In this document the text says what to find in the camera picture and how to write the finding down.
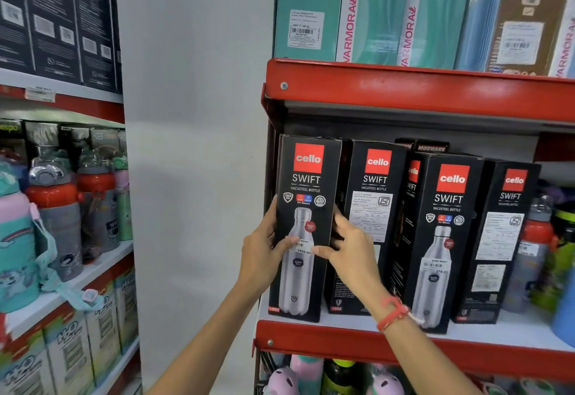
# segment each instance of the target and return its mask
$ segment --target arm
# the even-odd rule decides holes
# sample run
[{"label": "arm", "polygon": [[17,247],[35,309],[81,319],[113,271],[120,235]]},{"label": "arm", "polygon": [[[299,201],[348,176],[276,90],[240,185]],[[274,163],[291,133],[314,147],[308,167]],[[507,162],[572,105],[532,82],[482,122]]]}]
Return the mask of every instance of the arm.
[{"label": "arm", "polygon": [[255,231],[241,247],[240,275],[210,320],[154,384],[148,395],[208,395],[242,324],[278,272],[279,262],[298,237],[272,248],[276,198]]},{"label": "arm", "polygon": [[[343,240],[333,239],[332,245],[339,251],[329,246],[315,246],[313,252],[329,260],[341,280],[362,301],[373,318],[380,322],[395,307],[384,308],[381,304],[385,297],[389,297],[389,292],[379,278],[373,240],[352,225],[338,209],[334,219],[334,229]],[[392,323],[384,335],[417,393],[481,393],[410,318]]]}]

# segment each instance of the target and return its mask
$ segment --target person's left hand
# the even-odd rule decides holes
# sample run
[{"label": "person's left hand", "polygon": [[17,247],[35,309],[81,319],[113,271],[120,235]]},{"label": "person's left hand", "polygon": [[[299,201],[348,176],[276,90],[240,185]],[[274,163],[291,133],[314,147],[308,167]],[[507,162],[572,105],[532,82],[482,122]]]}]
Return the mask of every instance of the person's left hand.
[{"label": "person's left hand", "polygon": [[255,298],[264,293],[274,280],[284,253],[299,241],[297,236],[287,236],[273,248],[276,206],[277,195],[274,196],[258,228],[244,238],[241,247],[241,266],[237,285],[244,292],[253,294]]}]

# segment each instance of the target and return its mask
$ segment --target forearm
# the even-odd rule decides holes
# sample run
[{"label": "forearm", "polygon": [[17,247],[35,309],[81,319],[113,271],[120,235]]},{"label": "forearm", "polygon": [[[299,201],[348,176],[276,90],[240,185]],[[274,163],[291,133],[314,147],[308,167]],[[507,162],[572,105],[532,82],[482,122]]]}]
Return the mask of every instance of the forearm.
[{"label": "forearm", "polygon": [[228,350],[257,300],[236,284],[148,395],[208,395]]},{"label": "forearm", "polygon": [[[361,297],[364,305],[379,322],[393,306],[383,308],[382,300],[389,293],[381,284],[374,284]],[[403,368],[413,389],[420,395],[477,395],[479,389],[429,340],[410,318],[400,319],[385,330],[385,337]]]}]

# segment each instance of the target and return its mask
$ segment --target white shelf surface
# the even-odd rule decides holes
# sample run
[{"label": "white shelf surface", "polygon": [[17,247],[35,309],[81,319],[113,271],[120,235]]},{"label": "white shelf surface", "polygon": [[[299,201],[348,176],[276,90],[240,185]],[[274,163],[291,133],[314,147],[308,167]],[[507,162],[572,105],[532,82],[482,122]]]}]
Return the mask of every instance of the white shelf surface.
[{"label": "white shelf surface", "polygon": [[[370,316],[330,314],[327,311],[324,300],[321,303],[321,316],[318,324],[270,315],[267,313],[269,293],[268,289],[262,295],[258,309],[258,321],[277,321],[377,332],[376,322]],[[551,331],[550,324],[551,315],[548,312],[531,306],[524,314],[502,310],[497,324],[455,324],[450,321],[447,334],[428,334],[428,336],[442,340],[458,340],[575,353],[575,348],[567,345]]]},{"label": "white shelf surface", "polygon": [[[95,262],[84,266],[82,273],[67,284],[75,289],[84,289],[87,284],[96,280],[98,276],[131,253],[133,249],[132,241],[120,243],[115,250],[103,253]],[[39,298],[33,303],[6,315],[6,332],[11,335],[12,339],[17,339],[63,303],[64,298],[56,292],[40,292]]]},{"label": "white shelf surface", "polygon": [[47,79],[45,77],[28,74],[25,72],[11,71],[0,68],[0,85],[14,86],[15,88],[48,88],[63,95],[70,95],[91,100],[110,101],[123,103],[122,95],[100,89],[89,88],[81,84],[68,83],[66,81]]},{"label": "white shelf surface", "polygon": [[110,392],[111,387],[116,383],[120,374],[126,369],[126,366],[132,360],[133,356],[135,355],[136,351],[140,348],[140,337],[137,337],[134,343],[128,348],[126,354],[122,356],[118,364],[111,370],[110,375],[104,380],[102,386],[96,388],[95,391],[92,392],[92,395],[107,395]]}]

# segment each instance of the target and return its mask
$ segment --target store shelf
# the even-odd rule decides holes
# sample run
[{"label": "store shelf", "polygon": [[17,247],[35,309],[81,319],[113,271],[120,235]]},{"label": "store shelf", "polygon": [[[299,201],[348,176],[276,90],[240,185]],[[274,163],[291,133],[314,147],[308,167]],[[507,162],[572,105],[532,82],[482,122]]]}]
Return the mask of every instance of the store shelf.
[{"label": "store shelf", "polygon": [[575,81],[569,79],[289,59],[268,62],[264,86],[264,101],[286,106],[328,103],[356,110],[522,119],[551,127],[575,124],[575,107],[568,104],[573,96]]},{"label": "store shelf", "polygon": [[[266,351],[397,363],[375,321],[321,309],[319,324],[268,315],[269,292],[262,296],[254,346]],[[453,324],[447,334],[429,335],[462,370],[507,376],[575,381],[575,348],[557,338],[550,316],[531,308],[517,315],[502,311],[497,324]]]},{"label": "store shelf", "polygon": [[[96,280],[99,275],[105,273],[131,253],[133,248],[132,241],[122,242],[115,250],[102,254],[92,264],[84,266],[82,274],[70,280],[67,284],[77,289],[84,289],[86,285]],[[17,339],[63,303],[64,298],[56,292],[41,293],[40,297],[33,303],[6,315],[6,333],[12,339]]]},{"label": "store shelf", "polygon": [[42,101],[43,104],[124,123],[123,98],[119,93],[0,68],[0,96],[26,100],[26,89],[35,88],[49,89],[56,93],[54,102]]},{"label": "store shelf", "polygon": [[130,348],[128,348],[126,351],[126,354],[122,356],[118,364],[114,367],[114,369],[111,370],[110,375],[106,378],[104,383],[102,383],[100,387],[93,391],[92,395],[107,395],[139,348],[140,338],[137,337],[132,346],[130,346]]}]

